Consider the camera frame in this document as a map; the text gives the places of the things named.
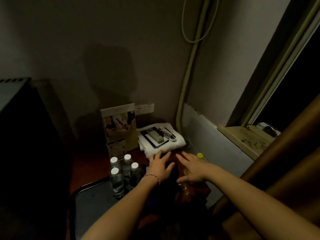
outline pipe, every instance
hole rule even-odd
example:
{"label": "pipe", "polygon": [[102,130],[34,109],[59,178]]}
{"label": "pipe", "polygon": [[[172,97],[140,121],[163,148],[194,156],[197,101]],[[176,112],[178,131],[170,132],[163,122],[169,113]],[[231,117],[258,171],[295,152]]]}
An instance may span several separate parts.
{"label": "pipe", "polygon": [[[195,40],[200,39],[202,30],[203,30],[203,26],[204,26],[204,23],[206,20],[206,13],[207,13],[209,4],[210,4],[210,0],[203,1],[202,9],[201,9],[200,17],[199,17],[199,22],[198,22],[197,30],[195,33],[195,38],[194,38]],[[183,81],[182,81],[182,88],[181,88],[181,92],[180,92],[180,98],[179,98],[178,109],[177,109],[177,114],[176,114],[176,127],[177,127],[177,131],[179,134],[182,134],[181,112],[182,112],[183,102],[184,102],[184,98],[185,98],[185,94],[186,94],[186,88],[187,88],[188,81],[190,78],[192,64],[193,64],[193,61],[194,61],[194,58],[196,55],[196,51],[198,49],[198,44],[199,44],[199,42],[196,42],[192,45],[189,62],[186,67],[186,73],[185,73]]]}

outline bracelet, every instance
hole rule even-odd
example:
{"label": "bracelet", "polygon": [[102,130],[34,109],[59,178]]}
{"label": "bracelet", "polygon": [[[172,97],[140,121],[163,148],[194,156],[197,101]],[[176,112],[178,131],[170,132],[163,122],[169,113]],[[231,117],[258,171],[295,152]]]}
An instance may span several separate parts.
{"label": "bracelet", "polygon": [[155,175],[155,174],[153,174],[153,173],[149,173],[149,174],[144,175],[144,177],[145,177],[145,176],[149,176],[149,175],[152,175],[152,176],[156,177],[156,178],[158,179],[159,185],[160,185],[161,181],[160,181],[160,179],[159,179],[159,177],[158,177],[157,175]]}

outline cable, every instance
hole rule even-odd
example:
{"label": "cable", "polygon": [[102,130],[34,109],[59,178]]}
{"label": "cable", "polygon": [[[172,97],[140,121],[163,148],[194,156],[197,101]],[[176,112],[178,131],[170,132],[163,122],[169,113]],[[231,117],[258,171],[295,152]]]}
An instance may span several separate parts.
{"label": "cable", "polygon": [[186,1],[187,1],[187,0],[184,0],[184,3],[183,3],[182,17],[181,17],[181,28],[182,28],[182,34],[183,34],[183,37],[185,38],[185,40],[186,40],[187,42],[189,42],[190,44],[193,44],[193,43],[197,43],[197,42],[203,40],[203,39],[206,37],[206,35],[209,33],[209,31],[210,31],[210,29],[211,29],[211,27],[212,27],[212,24],[214,23],[214,19],[215,19],[215,17],[216,17],[217,11],[218,11],[219,0],[217,0],[216,10],[214,11],[214,15],[213,15],[212,21],[211,21],[211,23],[210,23],[210,26],[209,26],[209,28],[208,28],[208,31],[205,33],[205,35],[204,35],[202,38],[200,38],[200,39],[198,39],[198,40],[194,40],[194,41],[191,41],[191,40],[189,40],[189,39],[186,37],[186,34],[184,33],[184,29],[183,29],[183,17],[184,17],[184,9],[185,9],[185,7],[186,7]]}

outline white bottle cap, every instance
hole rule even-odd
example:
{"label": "white bottle cap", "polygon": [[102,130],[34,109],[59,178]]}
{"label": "white bottle cap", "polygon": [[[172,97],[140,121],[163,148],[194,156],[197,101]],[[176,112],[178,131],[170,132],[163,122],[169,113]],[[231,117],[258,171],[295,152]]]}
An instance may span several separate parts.
{"label": "white bottle cap", "polygon": [[126,154],[126,155],[124,156],[124,159],[125,159],[126,161],[130,160],[130,159],[131,159],[131,155],[130,155],[130,154]]}
{"label": "white bottle cap", "polygon": [[110,162],[111,163],[116,163],[118,161],[118,158],[117,157],[111,157],[111,159],[110,159]]}
{"label": "white bottle cap", "polygon": [[111,169],[111,174],[116,175],[118,173],[119,173],[119,169],[118,168]]}
{"label": "white bottle cap", "polygon": [[132,169],[136,169],[136,168],[138,168],[138,166],[139,166],[139,164],[137,162],[133,162],[131,164]]}

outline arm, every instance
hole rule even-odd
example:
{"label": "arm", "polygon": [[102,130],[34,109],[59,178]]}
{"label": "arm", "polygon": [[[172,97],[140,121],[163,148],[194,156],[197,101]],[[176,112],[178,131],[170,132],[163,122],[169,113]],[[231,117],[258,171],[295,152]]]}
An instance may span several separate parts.
{"label": "arm", "polygon": [[176,156],[190,174],[179,178],[177,183],[212,182],[264,239],[320,239],[318,227],[264,191],[192,154],[183,152],[183,155],[187,160]]}
{"label": "arm", "polygon": [[[146,174],[157,175],[160,181],[166,180],[174,168],[174,162],[167,169],[165,163],[170,152],[160,158],[162,151],[150,157]],[[81,240],[128,239],[146,204],[152,189],[159,184],[156,177],[143,177],[138,185],[123,197],[117,204],[102,215],[84,234]]]}

